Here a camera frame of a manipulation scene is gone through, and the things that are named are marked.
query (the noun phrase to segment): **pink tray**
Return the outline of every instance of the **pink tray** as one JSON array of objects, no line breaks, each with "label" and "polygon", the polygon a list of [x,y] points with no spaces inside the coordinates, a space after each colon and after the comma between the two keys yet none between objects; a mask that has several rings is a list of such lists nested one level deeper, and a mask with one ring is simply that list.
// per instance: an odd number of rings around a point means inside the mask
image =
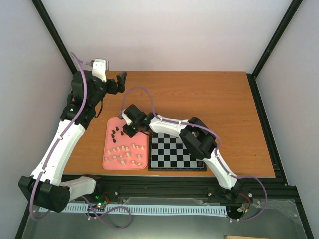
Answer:
[{"label": "pink tray", "polygon": [[[126,134],[121,135],[122,127],[125,121],[118,117],[108,120],[104,145],[103,168],[105,170],[139,170],[147,166],[148,162],[148,137],[143,133],[137,133],[134,137],[129,138]],[[115,131],[113,142],[111,137],[112,131]]]}]

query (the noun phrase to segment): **white cable carrier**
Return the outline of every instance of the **white cable carrier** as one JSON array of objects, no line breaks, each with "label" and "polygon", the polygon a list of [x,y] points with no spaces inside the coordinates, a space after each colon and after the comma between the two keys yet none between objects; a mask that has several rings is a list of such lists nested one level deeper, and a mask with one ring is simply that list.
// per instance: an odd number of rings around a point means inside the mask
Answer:
[{"label": "white cable carrier", "polygon": [[[104,210],[96,209],[97,214],[102,214],[119,204],[108,204]],[[214,216],[226,217],[225,206],[171,206],[171,205],[122,205],[130,210],[132,215],[143,216]],[[69,203],[62,213],[87,213],[89,205],[86,203]],[[127,214],[124,209],[115,209],[110,214]]]}]

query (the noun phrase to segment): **wire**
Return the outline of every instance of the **wire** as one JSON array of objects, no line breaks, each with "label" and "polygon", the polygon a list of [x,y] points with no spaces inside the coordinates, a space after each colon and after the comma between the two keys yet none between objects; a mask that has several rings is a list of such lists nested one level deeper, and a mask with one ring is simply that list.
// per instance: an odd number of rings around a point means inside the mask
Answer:
[{"label": "wire", "polygon": [[220,138],[215,132],[211,131],[210,129],[208,129],[208,128],[206,128],[206,127],[203,127],[203,126],[200,126],[200,125],[196,125],[196,124],[193,124],[193,123],[186,123],[186,122],[181,122],[181,123],[180,123],[180,122],[176,122],[176,121],[172,121],[172,120],[160,118],[160,117],[157,116],[156,113],[155,113],[155,107],[154,107],[154,103],[153,103],[151,94],[150,94],[150,93],[148,92],[148,90],[147,90],[146,88],[144,88],[143,86],[134,86],[134,87],[128,89],[128,90],[125,92],[124,97],[123,97],[123,100],[122,100],[122,104],[121,104],[120,115],[122,114],[123,109],[124,109],[124,102],[125,102],[126,96],[128,95],[129,92],[131,92],[131,91],[134,90],[134,89],[142,89],[142,90],[144,90],[144,91],[146,92],[146,94],[148,95],[148,97],[149,97],[149,99],[150,99],[151,107],[152,107],[152,112],[153,112],[153,115],[154,115],[155,118],[157,118],[157,119],[159,119],[159,120],[162,120],[162,121],[164,121],[164,122],[168,122],[168,123],[188,125],[188,126],[200,128],[200,129],[205,130],[205,131],[211,133],[212,135],[214,135],[214,136],[218,139],[218,145],[217,145],[216,150],[215,150],[215,156],[216,156],[216,158],[217,158],[219,164],[221,165],[221,167],[225,170],[225,172],[226,172],[229,176],[231,176],[231,177],[233,177],[233,178],[236,178],[236,179],[244,179],[244,178],[253,178],[253,179],[255,179],[255,180],[260,184],[260,186],[262,187],[262,189],[263,189],[263,191],[264,191],[264,194],[265,194],[265,204],[264,204],[263,208],[260,210],[260,212],[257,213],[256,215],[254,215],[254,216],[248,218],[248,219],[244,219],[244,220],[240,220],[240,221],[241,221],[241,222],[246,222],[246,221],[249,221],[249,220],[251,220],[251,219],[254,219],[254,218],[256,218],[256,217],[258,217],[259,215],[262,214],[262,212],[265,210],[265,208],[266,208],[266,206],[267,206],[267,202],[268,202],[268,196],[267,196],[266,188],[264,187],[264,185],[262,184],[262,182],[261,182],[258,178],[254,177],[254,176],[238,177],[237,175],[233,175],[232,173],[229,172],[229,170],[225,167],[225,165],[221,162],[220,158],[218,157],[218,150],[219,150],[219,148],[220,148],[220,146],[221,146],[222,141],[221,141],[221,138]]},{"label": "wire", "polygon": [[101,107],[100,107],[100,111],[98,112],[97,115],[94,116],[94,118],[97,118],[98,116],[100,116],[101,112],[102,112],[102,109],[103,109],[103,99],[101,100]]},{"label": "wire", "polygon": [[[83,70],[83,67],[81,65],[81,62],[76,56],[74,53],[71,53],[71,56],[74,58],[75,62],[77,63],[79,69],[80,69],[80,72],[81,72],[81,75],[82,75],[82,80],[83,80],[83,101],[82,101],[82,104],[81,104],[81,107],[78,111],[78,113],[74,116],[74,118],[71,120],[71,122],[68,124],[68,126],[64,129],[64,131],[61,133],[61,139],[63,139],[63,136],[65,135],[65,133],[70,129],[70,127],[73,125],[73,123],[76,121],[76,119],[79,117],[79,115],[82,113],[83,109],[84,109],[84,106],[85,106],[85,103],[86,103],[86,98],[87,98],[87,84],[86,84],[86,78],[85,78],[85,74],[84,74],[84,70]],[[43,171],[45,171],[45,168],[49,162],[49,159],[51,157],[51,155],[53,154],[55,148],[57,147],[59,141],[61,139],[57,139],[55,141],[55,143],[53,144],[52,148],[50,149],[44,163],[43,163]],[[35,184],[33,186],[33,190],[31,192],[31,197],[30,197],[30,205],[29,205],[29,210],[30,210],[30,216],[33,220],[35,221],[38,221],[44,217],[46,217],[48,215],[48,213],[50,212],[50,210],[48,210],[45,214],[43,214],[41,217],[37,218],[35,217],[34,215],[34,212],[33,212],[33,203],[34,203],[34,197],[35,197],[35,192],[36,192],[36,189],[39,185],[39,182],[40,182],[40,179],[41,177],[43,176],[43,172],[40,172],[39,175],[38,175],[38,178],[36,179],[35,181]]]},{"label": "wire", "polygon": [[248,202],[248,207],[246,209],[249,209],[250,207],[250,199],[245,195],[245,194],[240,194],[243,198],[246,198],[247,202]]},{"label": "wire", "polygon": [[93,65],[93,61],[81,61],[80,59],[78,59],[78,60],[83,65],[87,65],[87,66],[92,66]]},{"label": "wire", "polygon": [[104,195],[104,197],[106,198],[106,205],[108,205],[109,202],[110,202],[109,194],[108,194],[107,192],[104,192],[103,195]]},{"label": "wire", "polygon": [[[90,211],[92,211],[92,212],[94,213],[94,215],[96,216],[96,218],[97,218],[98,220],[100,220],[104,225],[106,225],[106,226],[109,227],[109,228],[112,228],[112,229],[123,229],[123,228],[126,228],[126,227],[131,223],[131,221],[132,221],[131,212],[130,212],[130,210],[129,210],[128,208],[126,208],[126,207],[123,207],[123,206],[113,207],[113,208],[111,208],[110,210],[104,212],[103,214],[98,215],[98,214],[96,213],[96,211],[94,210],[94,207],[92,206],[92,204],[89,202],[89,200],[88,200],[86,197],[84,197],[84,196],[81,196],[81,198],[83,198],[84,201],[89,205]],[[124,209],[125,211],[128,212],[128,214],[129,214],[129,220],[128,220],[128,222],[127,222],[126,224],[124,224],[123,226],[118,227],[118,226],[110,225],[110,224],[108,224],[108,223],[106,223],[105,221],[102,220],[102,217],[103,217],[103,216],[105,216],[105,215],[109,214],[110,212],[115,211],[115,210],[117,210],[117,209]]]}]

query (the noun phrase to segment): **white bracket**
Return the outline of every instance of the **white bracket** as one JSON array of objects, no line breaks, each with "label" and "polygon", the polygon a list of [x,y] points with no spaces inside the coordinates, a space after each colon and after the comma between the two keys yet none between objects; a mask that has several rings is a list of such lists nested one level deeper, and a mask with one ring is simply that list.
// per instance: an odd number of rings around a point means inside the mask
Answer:
[{"label": "white bracket", "polygon": [[64,120],[59,123],[59,127],[57,130],[57,133],[49,146],[46,154],[44,155],[41,162],[38,164],[38,166],[34,169],[32,172],[33,178],[37,179],[40,172],[43,172],[43,176],[41,177],[41,181],[44,182],[45,180],[50,180],[50,183],[56,186],[59,186],[63,174],[63,170],[65,168],[65,165],[67,161],[69,160],[69,157],[76,145],[76,143],[79,141],[81,136],[85,132],[85,128],[78,124],[73,124],[70,129],[67,131],[67,133],[64,135],[63,139],[58,142],[55,150],[53,151],[50,160],[46,166],[46,168],[43,170],[43,164],[49,154],[49,151],[53,147],[54,143],[58,138],[61,138],[61,133],[64,131],[64,129],[68,126],[70,123],[69,120]]},{"label": "white bracket", "polygon": [[[203,159],[203,161],[210,168],[210,170],[215,174],[219,185],[222,188],[230,190],[232,187],[235,186],[237,182],[237,179],[232,177],[231,175],[233,176],[237,176],[237,175],[231,171],[231,169],[229,168],[229,166],[227,165],[227,163],[225,162],[225,160],[223,159],[219,151],[217,152],[217,156],[215,155],[215,150],[216,149],[213,150],[211,154],[211,158],[205,158]],[[225,166],[225,168],[228,170],[229,174],[225,172],[223,167],[220,165],[217,157],[219,158],[220,162]]]},{"label": "white bracket", "polygon": [[[160,119],[157,119],[155,117],[153,117],[153,119],[151,119],[150,129],[154,133],[166,133],[166,134],[170,134],[170,135],[173,135],[175,137],[178,137],[178,138],[179,138],[181,130],[186,128],[186,125],[182,125],[181,123],[188,122],[188,120],[179,120],[179,119],[175,120],[175,119],[165,118],[161,115],[158,115],[158,117]],[[174,121],[176,123],[168,123],[165,120]]]},{"label": "white bracket", "polygon": [[109,61],[103,59],[95,59],[92,66],[92,76],[100,78],[106,82],[106,71],[109,70]]},{"label": "white bracket", "polygon": [[96,181],[93,178],[82,176],[67,182],[60,183],[62,187],[69,187],[70,201],[94,192]]}]

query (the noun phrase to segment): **gray floor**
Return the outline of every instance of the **gray floor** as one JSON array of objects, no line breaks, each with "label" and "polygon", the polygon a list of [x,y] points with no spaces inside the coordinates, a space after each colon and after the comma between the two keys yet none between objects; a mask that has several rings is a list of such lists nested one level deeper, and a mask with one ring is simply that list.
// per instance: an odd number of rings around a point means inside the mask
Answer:
[{"label": "gray floor", "polygon": [[[250,209],[250,214],[256,212],[254,207]],[[104,220],[122,225],[127,218],[125,215],[109,215]],[[306,238],[295,209],[285,205],[276,209],[270,207],[260,217],[245,223],[230,223],[226,218],[208,216],[133,216],[132,223],[121,230],[110,229],[98,220],[88,221],[84,214],[50,213],[39,222],[29,220],[23,238],[223,239],[225,235]]]}]

